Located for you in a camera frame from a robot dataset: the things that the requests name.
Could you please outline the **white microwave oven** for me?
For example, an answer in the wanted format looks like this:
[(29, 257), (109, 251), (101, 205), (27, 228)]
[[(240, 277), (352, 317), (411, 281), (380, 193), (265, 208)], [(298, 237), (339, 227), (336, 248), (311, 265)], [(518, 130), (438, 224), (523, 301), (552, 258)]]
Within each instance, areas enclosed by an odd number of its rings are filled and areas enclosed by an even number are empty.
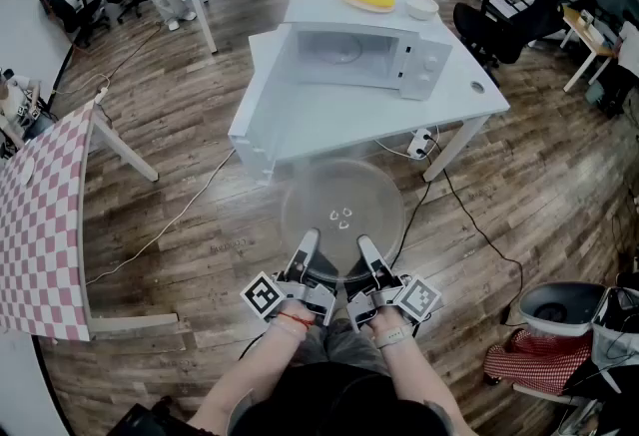
[(427, 100), (452, 47), (437, 17), (412, 19), (405, 2), (374, 13), (344, 0), (290, 0), (280, 25), (290, 33), (278, 55), (288, 79), (391, 89), (403, 99)]

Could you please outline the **large black office chair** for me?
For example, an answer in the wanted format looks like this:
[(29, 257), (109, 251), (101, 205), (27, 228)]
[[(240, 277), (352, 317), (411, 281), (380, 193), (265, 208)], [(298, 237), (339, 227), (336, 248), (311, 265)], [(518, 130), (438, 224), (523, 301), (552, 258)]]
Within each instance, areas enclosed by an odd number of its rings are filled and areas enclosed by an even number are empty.
[(460, 41), (484, 68), (489, 63), (514, 64), (523, 48), (563, 28), (563, 0), (534, 0), (510, 17), (487, 14), (487, 2), (480, 9), (456, 3), (452, 19)]

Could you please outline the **person's right forearm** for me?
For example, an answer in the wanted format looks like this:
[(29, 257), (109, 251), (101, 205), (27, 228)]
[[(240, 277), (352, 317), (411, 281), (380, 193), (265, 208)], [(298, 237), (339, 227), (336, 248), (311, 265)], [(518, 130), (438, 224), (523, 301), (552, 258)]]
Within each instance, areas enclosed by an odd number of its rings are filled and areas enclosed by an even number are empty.
[(394, 306), (381, 308), (368, 325), (374, 342), (382, 344), (381, 355), (392, 378), (397, 397), (418, 403), (440, 406), (452, 422), (454, 436), (478, 436), (464, 420), (448, 386), (421, 353), (412, 331), (389, 343), (390, 337), (406, 326), (406, 321)]

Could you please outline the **person's left forearm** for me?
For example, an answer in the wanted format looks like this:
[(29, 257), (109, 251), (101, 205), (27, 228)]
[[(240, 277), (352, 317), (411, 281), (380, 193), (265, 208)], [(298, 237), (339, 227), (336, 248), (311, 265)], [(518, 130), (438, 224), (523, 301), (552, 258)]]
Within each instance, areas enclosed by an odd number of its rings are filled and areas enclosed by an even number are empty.
[(314, 315), (303, 304), (284, 302), (262, 338), (218, 380), (189, 424), (226, 436), (232, 415), (244, 400), (269, 398), (314, 323)]

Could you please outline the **person's black shirt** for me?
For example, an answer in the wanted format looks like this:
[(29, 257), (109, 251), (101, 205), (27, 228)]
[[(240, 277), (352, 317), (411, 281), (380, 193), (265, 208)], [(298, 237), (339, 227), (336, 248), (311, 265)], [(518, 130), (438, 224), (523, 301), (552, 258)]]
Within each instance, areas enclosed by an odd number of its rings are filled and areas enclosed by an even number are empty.
[(436, 404), (399, 399), (388, 376), (321, 362), (287, 369), (266, 400), (245, 400), (228, 436), (453, 436), (453, 425)]

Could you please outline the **beige wrist watch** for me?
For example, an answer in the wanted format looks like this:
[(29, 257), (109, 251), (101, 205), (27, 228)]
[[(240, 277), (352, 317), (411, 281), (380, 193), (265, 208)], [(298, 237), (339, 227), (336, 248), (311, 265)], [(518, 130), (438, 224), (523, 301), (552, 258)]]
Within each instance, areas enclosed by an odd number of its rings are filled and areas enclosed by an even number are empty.
[(383, 349), (385, 347), (400, 343), (412, 336), (412, 326), (410, 324), (405, 324), (382, 332), (381, 334), (375, 336), (373, 338), (373, 341), (377, 349)]

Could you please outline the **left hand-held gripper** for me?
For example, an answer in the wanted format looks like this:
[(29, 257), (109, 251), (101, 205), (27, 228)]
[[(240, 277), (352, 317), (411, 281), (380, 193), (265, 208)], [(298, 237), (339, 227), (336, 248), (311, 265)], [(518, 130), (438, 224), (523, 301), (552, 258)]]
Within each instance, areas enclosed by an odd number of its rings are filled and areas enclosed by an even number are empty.
[(322, 284), (303, 284), (320, 242), (320, 232), (310, 228), (302, 238), (285, 270), (273, 275), (260, 272), (240, 293), (241, 298), (260, 319), (274, 318), (285, 301), (296, 300), (328, 326), (335, 307), (333, 292)]

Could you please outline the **black bag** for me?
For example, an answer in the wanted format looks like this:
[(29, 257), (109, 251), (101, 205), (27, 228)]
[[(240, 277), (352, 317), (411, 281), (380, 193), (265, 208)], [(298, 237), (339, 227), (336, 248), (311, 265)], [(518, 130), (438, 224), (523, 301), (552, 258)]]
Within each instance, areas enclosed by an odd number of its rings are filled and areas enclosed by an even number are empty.
[(152, 408), (136, 403), (106, 436), (206, 436), (207, 432), (194, 428), (174, 417), (170, 396), (162, 397)]

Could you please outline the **white bowl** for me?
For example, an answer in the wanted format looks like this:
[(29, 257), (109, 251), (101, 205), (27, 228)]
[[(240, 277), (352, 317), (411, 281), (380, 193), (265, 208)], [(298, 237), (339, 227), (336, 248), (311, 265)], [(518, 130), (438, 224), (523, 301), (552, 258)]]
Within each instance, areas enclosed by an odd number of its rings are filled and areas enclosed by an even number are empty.
[(418, 21), (429, 21), (438, 16), (439, 6), (434, 0), (406, 0), (406, 12)]

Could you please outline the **wooden desk with white legs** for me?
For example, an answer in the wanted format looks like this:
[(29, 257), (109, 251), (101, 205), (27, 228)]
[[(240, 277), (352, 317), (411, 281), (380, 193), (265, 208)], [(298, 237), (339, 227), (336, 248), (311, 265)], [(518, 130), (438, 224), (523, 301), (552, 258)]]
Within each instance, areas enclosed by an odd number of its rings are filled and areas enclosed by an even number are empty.
[(571, 38), (577, 37), (589, 51), (587, 58), (563, 87), (563, 91), (568, 93), (590, 65), (597, 58), (603, 58), (603, 64), (588, 81), (588, 85), (592, 86), (612, 61), (614, 52), (604, 44), (604, 36), (594, 27), (593, 20), (585, 19), (580, 12), (567, 5), (563, 6), (563, 22), (568, 29), (560, 43), (560, 48), (564, 49)]

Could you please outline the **person's grey trousers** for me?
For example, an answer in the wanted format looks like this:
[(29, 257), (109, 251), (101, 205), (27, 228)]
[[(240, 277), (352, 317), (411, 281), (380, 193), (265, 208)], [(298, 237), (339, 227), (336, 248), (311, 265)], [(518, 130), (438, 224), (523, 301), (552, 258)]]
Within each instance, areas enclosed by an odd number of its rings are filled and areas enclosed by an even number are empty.
[(336, 318), (329, 326), (313, 326), (300, 344), (290, 366), (338, 363), (389, 375), (380, 350), (348, 319)]

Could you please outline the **white round bin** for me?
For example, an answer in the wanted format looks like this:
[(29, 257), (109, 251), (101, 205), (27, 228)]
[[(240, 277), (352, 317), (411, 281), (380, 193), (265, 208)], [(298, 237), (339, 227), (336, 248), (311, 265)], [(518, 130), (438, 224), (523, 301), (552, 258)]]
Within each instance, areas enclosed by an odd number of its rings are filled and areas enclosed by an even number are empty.
[(544, 333), (578, 337), (592, 328), (608, 288), (581, 281), (548, 282), (533, 287), (519, 300), (524, 321)]

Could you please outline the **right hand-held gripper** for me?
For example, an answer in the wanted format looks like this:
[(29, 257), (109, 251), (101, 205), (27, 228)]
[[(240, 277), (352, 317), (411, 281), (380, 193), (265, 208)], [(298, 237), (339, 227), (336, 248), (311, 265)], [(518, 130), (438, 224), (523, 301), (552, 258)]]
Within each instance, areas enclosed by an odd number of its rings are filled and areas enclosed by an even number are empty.
[(347, 304), (346, 312), (352, 329), (360, 331), (382, 307), (397, 308), (411, 326), (428, 320), (440, 302), (441, 293), (419, 275), (394, 276), (368, 235), (361, 235), (357, 246), (367, 271), (363, 284), (385, 287), (359, 292)]

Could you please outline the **pink checkered cloth table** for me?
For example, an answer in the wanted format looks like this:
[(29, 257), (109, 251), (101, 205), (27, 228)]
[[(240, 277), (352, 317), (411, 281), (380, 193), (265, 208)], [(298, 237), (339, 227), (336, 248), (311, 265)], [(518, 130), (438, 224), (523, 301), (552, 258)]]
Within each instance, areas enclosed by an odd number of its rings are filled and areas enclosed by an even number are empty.
[[(83, 201), (91, 139), (150, 182), (158, 173), (89, 102), (18, 151), (0, 169), (0, 327), (61, 340), (175, 323), (175, 313), (99, 318), (91, 313), (83, 252)], [(35, 171), (26, 187), (27, 158)]]

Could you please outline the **clear glass plate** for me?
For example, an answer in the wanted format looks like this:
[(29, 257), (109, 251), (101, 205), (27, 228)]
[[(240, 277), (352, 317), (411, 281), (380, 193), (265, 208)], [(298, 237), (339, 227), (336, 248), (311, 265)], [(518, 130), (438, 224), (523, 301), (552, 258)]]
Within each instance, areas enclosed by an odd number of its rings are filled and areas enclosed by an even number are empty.
[(361, 161), (319, 162), (296, 175), (282, 207), (282, 234), (295, 250), (311, 228), (319, 244), (309, 274), (328, 283), (368, 276), (357, 239), (368, 236), (385, 261), (396, 255), (405, 228), (403, 199), (381, 169)]

